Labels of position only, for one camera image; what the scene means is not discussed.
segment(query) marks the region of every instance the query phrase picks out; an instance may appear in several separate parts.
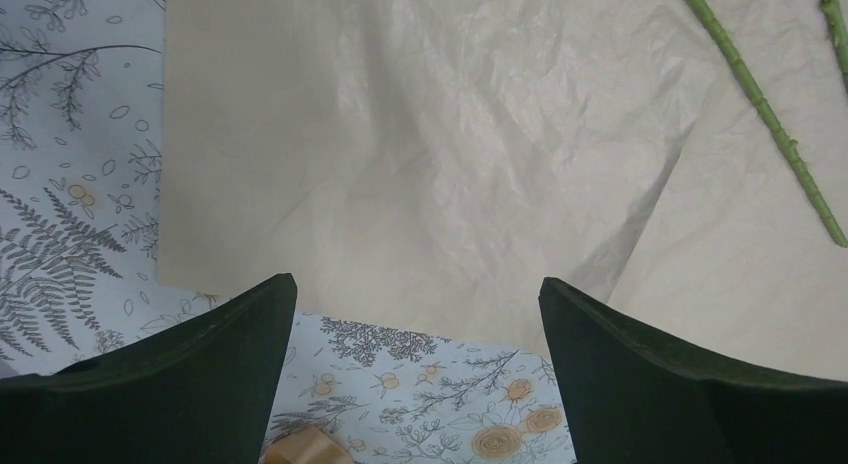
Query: printed rose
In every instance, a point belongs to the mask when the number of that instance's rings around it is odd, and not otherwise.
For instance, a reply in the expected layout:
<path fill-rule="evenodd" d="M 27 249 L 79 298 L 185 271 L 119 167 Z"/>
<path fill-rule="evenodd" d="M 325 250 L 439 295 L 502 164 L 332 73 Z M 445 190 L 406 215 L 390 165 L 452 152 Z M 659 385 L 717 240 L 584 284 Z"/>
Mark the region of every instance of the printed rose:
<path fill-rule="evenodd" d="M 533 385 L 527 379 L 517 379 L 506 388 L 506 398 L 510 401 L 520 401 L 533 392 Z"/>
<path fill-rule="evenodd" d="M 521 434 L 514 427 L 494 426 L 478 432 L 471 440 L 474 454 L 494 461 L 506 459 L 521 447 Z"/>
<path fill-rule="evenodd" d="M 559 409 L 537 409 L 530 413 L 525 420 L 527 431 L 531 433 L 553 431 L 562 425 L 563 416 Z"/>

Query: floral pattern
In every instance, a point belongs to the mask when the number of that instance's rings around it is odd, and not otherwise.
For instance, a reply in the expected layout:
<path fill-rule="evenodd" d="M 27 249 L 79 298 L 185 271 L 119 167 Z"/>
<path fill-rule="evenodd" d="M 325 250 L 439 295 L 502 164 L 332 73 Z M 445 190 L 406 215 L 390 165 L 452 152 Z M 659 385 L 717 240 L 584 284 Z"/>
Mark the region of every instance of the floral pattern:
<path fill-rule="evenodd" d="M 52 373 L 225 297 L 156 284 L 165 0 L 0 8 L 0 359 Z M 538 356 L 302 313 L 266 443 L 359 463 L 571 463 Z"/>

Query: table surface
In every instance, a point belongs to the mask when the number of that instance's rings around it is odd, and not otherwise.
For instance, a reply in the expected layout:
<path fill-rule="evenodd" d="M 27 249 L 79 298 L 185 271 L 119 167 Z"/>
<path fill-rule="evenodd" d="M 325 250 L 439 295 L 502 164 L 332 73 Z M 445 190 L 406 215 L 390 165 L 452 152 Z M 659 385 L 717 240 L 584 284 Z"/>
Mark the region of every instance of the table surface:
<path fill-rule="evenodd" d="M 226 300 L 156 283 L 166 7 L 0 0 L 0 358 L 17 373 Z M 362 463 L 576 462 L 542 358 L 301 313 L 267 438 L 305 423 Z"/>

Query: green stem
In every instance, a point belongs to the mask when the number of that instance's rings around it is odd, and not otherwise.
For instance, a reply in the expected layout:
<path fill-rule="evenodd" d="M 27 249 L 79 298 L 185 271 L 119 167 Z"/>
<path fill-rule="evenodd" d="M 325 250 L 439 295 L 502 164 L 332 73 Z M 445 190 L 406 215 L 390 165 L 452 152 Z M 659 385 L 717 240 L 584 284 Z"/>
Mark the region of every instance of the green stem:
<path fill-rule="evenodd" d="M 839 0 L 821 0 L 821 8 L 830 29 L 836 62 L 842 71 L 842 83 L 848 91 L 848 31 L 845 30 L 845 20 L 842 18 L 842 6 Z"/>
<path fill-rule="evenodd" d="M 831 212 L 830 207 L 824 200 L 824 196 L 822 196 L 821 191 L 816 185 L 816 181 L 813 179 L 813 175 L 810 174 L 810 170 L 807 169 L 807 164 L 798 154 L 798 141 L 790 138 L 786 131 L 783 130 L 783 127 L 780 125 L 780 121 L 777 119 L 777 116 L 774 114 L 774 111 L 768 101 L 766 101 L 766 98 L 763 96 L 763 91 L 760 90 L 760 86 L 757 85 L 757 81 L 754 80 L 754 76 L 751 75 L 751 71 L 748 69 L 748 66 L 745 65 L 745 62 L 742 60 L 742 56 L 739 54 L 736 46 L 733 45 L 733 42 L 730 40 L 730 36 L 728 36 L 721 23 L 718 22 L 718 19 L 715 14 L 713 14 L 713 11 L 707 4 L 707 1 L 683 1 L 686 2 L 689 9 L 692 10 L 692 13 L 695 14 L 695 17 L 698 18 L 698 21 L 701 22 L 701 25 L 704 26 L 710 34 L 710 37 L 713 38 L 713 41 L 715 41 L 716 45 L 721 50 L 725 60 L 727 60 L 728 65 L 730 65 L 730 70 L 733 72 L 736 82 L 739 83 L 742 91 L 745 92 L 748 100 L 751 101 L 751 104 L 760 115 L 760 119 L 762 119 L 763 123 L 771 132 L 778 149 L 780 149 L 780 153 L 783 154 L 783 157 L 786 159 L 786 162 L 789 163 L 789 167 L 792 169 L 792 172 L 795 173 L 795 177 L 801 184 L 801 188 L 804 189 L 804 192 L 807 194 L 807 199 L 818 213 L 822 224 L 824 224 L 824 227 L 827 229 L 827 232 L 830 234 L 833 242 L 840 247 L 848 247 L 848 239 L 845 238 L 845 234 L 836 222 L 836 217 L 834 217 L 833 212 Z"/>

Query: black object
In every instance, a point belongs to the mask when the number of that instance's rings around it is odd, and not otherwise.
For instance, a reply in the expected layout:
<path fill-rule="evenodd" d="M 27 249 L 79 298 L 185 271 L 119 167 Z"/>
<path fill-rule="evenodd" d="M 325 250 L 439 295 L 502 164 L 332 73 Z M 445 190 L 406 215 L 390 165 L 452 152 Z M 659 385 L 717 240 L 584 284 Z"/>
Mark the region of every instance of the black object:
<path fill-rule="evenodd" d="M 848 384 L 716 354 L 558 279 L 539 305 L 580 464 L 848 462 Z"/>
<path fill-rule="evenodd" d="M 296 297 L 276 276 L 53 376 L 0 380 L 0 462 L 255 464 Z"/>

